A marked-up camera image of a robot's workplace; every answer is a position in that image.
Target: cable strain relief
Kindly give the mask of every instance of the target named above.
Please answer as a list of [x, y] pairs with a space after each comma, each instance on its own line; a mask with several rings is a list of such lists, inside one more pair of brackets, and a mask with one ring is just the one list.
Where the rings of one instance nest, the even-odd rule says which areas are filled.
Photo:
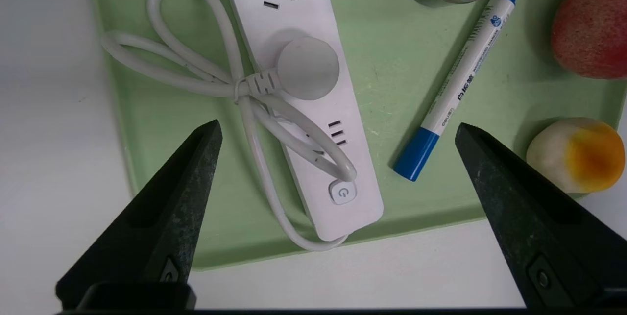
[[246, 77], [246, 83], [250, 88], [250, 94], [253, 97], [261, 97], [281, 89], [281, 83], [278, 80], [276, 69], [262, 70], [256, 74]]

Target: peeled fruit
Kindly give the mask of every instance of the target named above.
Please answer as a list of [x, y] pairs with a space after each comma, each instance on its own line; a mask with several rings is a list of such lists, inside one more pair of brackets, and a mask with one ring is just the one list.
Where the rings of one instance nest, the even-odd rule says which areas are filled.
[[527, 163], [565, 193], [610, 188], [625, 168], [625, 147], [602, 121], [570, 118], [542, 130], [527, 149]]
[[565, 0], [551, 31], [556, 60], [589, 78], [627, 78], [627, 0]]

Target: power strip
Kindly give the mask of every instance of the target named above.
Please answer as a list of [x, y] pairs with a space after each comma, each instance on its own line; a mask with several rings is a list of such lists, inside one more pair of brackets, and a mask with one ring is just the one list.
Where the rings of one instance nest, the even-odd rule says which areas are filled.
[[[329, 94], [314, 101], [299, 100], [285, 93], [282, 97], [334, 139], [357, 168], [357, 179], [354, 183], [336, 181], [285, 146], [284, 152], [320, 239], [333, 241], [378, 221], [383, 214], [383, 201], [331, 0], [231, 0], [231, 3], [257, 71], [274, 68], [280, 51], [296, 38], [315, 37], [336, 51], [340, 76]], [[325, 156], [296, 125], [282, 125]]]

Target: white cable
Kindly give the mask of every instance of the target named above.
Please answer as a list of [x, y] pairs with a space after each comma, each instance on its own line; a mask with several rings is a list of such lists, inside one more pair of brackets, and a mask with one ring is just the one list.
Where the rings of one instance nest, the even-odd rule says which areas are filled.
[[[313, 242], [302, 237], [285, 215], [283, 206], [278, 199], [274, 183], [272, 181], [269, 168], [264, 157], [264, 152], [259, 140], [259, 135], [255, 127], [257, 118], [276, 138], [287, 147], [294, 150], [304, 159], [307, 159], [312, 165], [320, 168], [327, 174], [341, 179], [343, 181], [354, 181], [357, 172], [348, 157], [342, 150], [332, 141], [332, 139], [323, 132], [311, 119], [307, 118], [300, 111], [289, 105], [286, 101], [278, 96], [269, 94], [260, 96], [257, 99], [251, 98], [251, 90], [247, 81], [243, 81], [241, 85], [235, 86], [236, 81], [244, 79], [244, 69], [240, 58], [240, 50], [235, 38], [235, 32], [231, 25], [231, 21], [224, 10], [224, 6], [220, 0], [205, 0], [211, 7], [213, 14], [217, 19], [217, 24], [222, 32], [226, 53], [228, 55], [229, 67], [231, 75], [222, 70], [218, 65], [203, 58], [197, 52], [186, 47], [179, 41], [168, 29], [161, 18], [160, 5], [161, 0], [148, 0], [148, 16], [152, 27], [155, 29], [161, 40], [166, 43], [167, 47], [160, 43], [127, 34], [118, 31], [107, 32], [103, 35], [101, 42], [104, 49], [111, 54], [113, 58], [131, 69], [145, 74], [167, 83], [175, 87], [204, 94], [213, 97], [231, 97], [235, 94], [238, 98], [238, 105], [241, 112], [242, 121], [244, 123], [244, 131], [246, 139], [250, 146], [250, 150], [255, 159], [255, 165], [262, 178], [264, 191], [268, 199], [269, 205], [289, 239], [303, 249], [310, 251], [329, 250], [343, 243], [348, 235], [344, 235], [331, 242]], [[122, 47], [122, 45], [144, 49], [163, 56], [164, 58], [174, 61], [175, 63], [185, 67], [192, 73], [197, 75], [204, 81], [196, 78], [184, 76], [177, 72], [158, 67], [142, 58], [132, 54]], [[260, 102], [277, 110], [282, 116], [287, 117], [292, 123], [295, 123], [304, 132], [309, 134], [311, 139], [315, 141], [322, 149], [327, 152], [333, 162], [328, 161], [320, 154], [313, 152], [311, 147], [298, 138], [294, 137], [279, 123], [277, 123], [269, 115], [269, 113], [260, 105]]]

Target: screw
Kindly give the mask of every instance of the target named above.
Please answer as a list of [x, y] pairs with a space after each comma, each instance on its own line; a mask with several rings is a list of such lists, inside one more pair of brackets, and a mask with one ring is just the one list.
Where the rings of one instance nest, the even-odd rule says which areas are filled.
[[549, 288], [549, 286], [551, 285], [551, 280], [549, 279], [549, 276], [543, 270], [538, 271], [537, 278], [538, 283], [542, 288]]

